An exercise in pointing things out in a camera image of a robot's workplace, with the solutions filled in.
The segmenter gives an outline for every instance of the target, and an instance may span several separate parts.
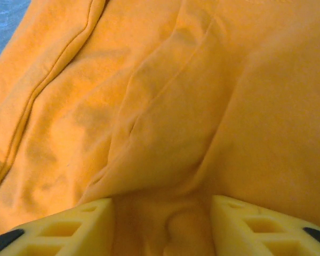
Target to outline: orange sweatshirt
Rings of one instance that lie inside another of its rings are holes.
[[[113,255],[216,255],[213,194],[320,226],[320,0],[32,0],[0,57],[0,233],[111,197]]]

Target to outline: yellow plastic object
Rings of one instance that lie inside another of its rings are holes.
[[[320,256],[303,228],[320,227],[229,197],[214,196],[211,221],[218,256]]]
[[[100,199],[14,228],[25,234],[0,256],[110,255],[114,225],[111,199]]]

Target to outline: seam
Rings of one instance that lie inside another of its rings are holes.
[[[159,91],[159,93],[149,102],[149,105],[147,106],[147,108],[144,110],[144,113],[148,112],[150,110],[150,108],[154,105],[154,102],[156,102],[161,95],[163,95],[165,93],[165,91],[167,91],[167,89],[170,87],[171,83],[184,71],[184,69],[189,65],[189,63],[192,61],[193,57],[196,55],[196,53],[198,52],[198,50],[202,47],[202,44],[205,42],[207,35],[209,34],[212,24],[214,22],[215,19],[215,13],[213,15],[211,15],[211,20],[209,23],[209,26],[204,34],[204,37],[202,38],[202,40],[198,43],[197,47],[194,49],[193,53],[191,54],[191,56],[188,58],[188,60],[186,61],[186,63],[184,65],[182,65],[181,68],[178,69],[178,72],[171,77],[171,79],[168,80],[168,82],[165,84],[165,86]],[[136,119],[135,119],[135,124],[139,121],[139,119],[141,118],[142,115],[139,115]]]
[[[194,49],[193,53],[191,54],[191,56],[189,57],[189,59],[187,60],[187,62],[181,67],[179,68],[178,72],[171,78],[169,79],[169,81],[165,84],[165,86],[159,91],[159,93],[152,99],[152,101],[150,101],[148,107],[145,109],[145,112],[147,112],[151,106],[153,105],[154,101],[156,101],[157,99],[160,98],[160,96],[165,93],[165,91],[170,87],[170,84],[173,80],[175,80],[176,77],[178,77],[182,71],[187,67],[187,65],[191,62],[192,58],[195,56],[195,54],[197,53],[197,51],[201,48],[202,44],[205,42],[206,40],[206,37],[207,35],[209,34],[210,30],[211,30],[211,27],[212,27],[212,24],[214,23],[214,18],[215,18],[215,14],[211,15],[211,21],[209,23],[209,26],[204,34],[204,37],[202,38],[202,40],[199,42],[199,44],[197,45],[197,47]],[[135,119],[135,122],[133,124],[133,128],[135,127],[135,124],[137,123],[137,121],[140,119],[141,115],[139,115],[136,119]],[[126,143],[126,145],[124,146],[125,147],[125,150],[123,152],[126,152],[128,151],[128,149],[130,148],[131,146],[131,140],[130,140],[130,137],[131,137],[131,134],[132,134],[133,130],[131,130],[130,132],[130,136],[129,136],[129,139]],[[118,156],[112,161],[112,163],[116,163],[119,161],[119,159],[121,159],[123,157],[123,154],[120,152],[118,154]],[[102,174],[100,174],[97,178],[95,178],[92,182],[90,182],[89,186],[92,187],[92,186],[95,186],[101,179],[105,178],[106,176],[108,176],[109,173],[107,172],[104,172]],[[125,192],[118,192],[118,193],[115,193],[115,195],[120,195],[120,194],[124,194]]]
[[[58,63],[59,59],[63,56],[63,53],[64,53],[64,51],[68,48],[68,46],[69,46],[83,31],[85,31],[85,30],[87,29],[88,24],[89,24],[90,13],[91,13],[91,11],[92,11],[91,9],[92,9],[92,3],[93,3],[93,1],[94,1],[94,0],[91,0],[90,5],[89,5],[89,10],[88,10],[88,14],[87,14],[87,19],[86,19],[86,25],[85,25],[85,27],[84,27],[78,34],[76,34],[76,35],[65,45],[65,47],[63,48],[63,50],[60,52],[59,56],[56,58],[56,60],[55,60],[54,64],[52,65],[50,71],[42,78],[42,80],[41,80],[40,82],[37,83],[37,86],[33,89],[33,91],[31,92],[30,96],[28,97],[27,103],[26,103],[24,109],[23,109],[22,112],[21,112],[21,116],[20,116],[20,118],[19,118],[18,124],[17,124],[17,126],[15,127],[15,129],[14,129],[14,132],[13,132],[13,135],[12,135],[12,138],[11,138],[11,141],[10,141],[10,143],[9,143],[8,153],[6,154],[6,157],[5,157],[5,160],[4,160],[4,164],[3,164],[3,166],[2,166],[2,168],[1,168],[1,170],[0,170],[0,185],[1,185],[1,183],[3,182],[3,180],[5,179],[5,177],[7,176],[7,174],[9,173],[9,171],[7,171],[7,172],[3,175],[3,177],[1,178],[2,173],[3,173],[3,170],[4,170],[5,168],[10,168],[10,167],[13,165],[13,160],[12,160],[12,164],[11,164],[10,166],[7,164],[8,159],[10,158],[10,156],[11,156],[12,154],[14,154],[14,155],[12,156],[13,159],[14,159],[14,158],[16,157],[16,155],[17,155],[17,152],[18,152],[18,149],[19,149],[19,146],[20,146],[20,142],[21,142],[21,140],[22,140],[22,135],[24,134],[24,131],[25,131],[26,126],[27,126],[27,123],[28,123],[28,118],[29,118],[29,116],[30,116],[30,114],[31,114],[31,111],[29,111],[29,113],[26,114],[26,113],[28,112],[28,111],[27,111],[27,110],[28,110],[28,106],[29,106],[30,104],[33,104],[33,102],[36,100],[36,98],[39,96],[39,94],[40,94],[44,89],[42,89],[42,90],[40,91],[40,93],[38,93],[38,95],[36,95],[34,98],[33,98],[33,94],[34,94],[35,91],[38,89],[38,87],[48,78],[49,74],[54,70],[54,67],[55,67],[56,64]],[[25,124],[22,124],[22,121],[23,121],[23,118],[24,118],[25,115],[27,115],[26,122],[25,122]],[[22,125],[23,125],[22,134],[21,134],[20,138],[17,138],[18,129],[19,129],[19,127],[22,126]],[[16,150],[15,153],[11,153],[11,152],[12,152],[12,145],[14,144],[14,141],[15,141],[15,140],[18,140],[17,150]]]
[[[171,33],[168,35],[168,37],[166,39],[164,39],[161,43],[159,43],[157,46],[154,47],[154,49],[147,55],[145,56],[137,66],[133,67],[132,70],[131,70],[131,74],[129,76],[129,79],[127,80],[127,85],[126,85],[126,89],[125,89],[125,94],[127,94],[129,88],[130,88],[130,85],[132,83],[132,80],[134,79],[135,75],[137,74],[137,72],[140,70],[140,68],[142,67],[142,65],[144,65],[148,60],[149,58],[151,58],[157,51],[159,51],[163,46],[164,44],[172,37],[173,33],[175,32],[175,30],[177,29],[177,26],[178,26],[178,18],[179,18],[179,15],[183,9],[183,2],[185,0],[181,0],[181,3],[180,3],[180,7],[178,9],[178,13],[177,13],[177,17],[175,19],[175,23],[174,23],[174,26],[172,28],[172,31]],[[117,117],[120,116],[121,114],[121,111],[122,111],[122,108],[120,107],[118,112],[117,112]],[[133,128],[134,128],[134,125],[135,125],[135,121],[136,119],[134,120],[133,124],[131,125],[131,128],[129,129],[129,135],[130,133],[132,132]],[[116,126],[118,125],[118,121],[116,120],[113,124],[113,130],[116,128]]]

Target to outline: cloth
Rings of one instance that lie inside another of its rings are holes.
[[[111,197],[113,255],[216,255],[214,194],[320,226],[320,1],[32,0],[0,57],[0,233]]]

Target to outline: blue surface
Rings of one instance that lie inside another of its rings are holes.
[[[26,12],[30,0],[0,0],[0,54]]]

